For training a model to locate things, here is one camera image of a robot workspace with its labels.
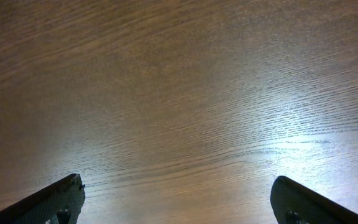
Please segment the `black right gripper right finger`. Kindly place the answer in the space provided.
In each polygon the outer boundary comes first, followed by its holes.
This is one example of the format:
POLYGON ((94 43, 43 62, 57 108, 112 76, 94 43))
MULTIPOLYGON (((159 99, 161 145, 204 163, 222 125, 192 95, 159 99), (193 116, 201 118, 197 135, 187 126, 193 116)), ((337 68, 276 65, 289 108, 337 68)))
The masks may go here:
POLYGON ((358 214, 286 177, 272 185, 270 204, 279 224, 358 224, 358 214))

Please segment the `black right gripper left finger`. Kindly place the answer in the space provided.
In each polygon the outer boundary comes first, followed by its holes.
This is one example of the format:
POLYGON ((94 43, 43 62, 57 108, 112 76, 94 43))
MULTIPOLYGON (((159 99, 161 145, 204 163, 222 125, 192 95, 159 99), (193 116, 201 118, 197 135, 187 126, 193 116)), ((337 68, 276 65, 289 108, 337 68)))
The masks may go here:
POLYGON ((0 224, 76 224, 85 202, 79 174, 70 174, 0 211, 0 224))

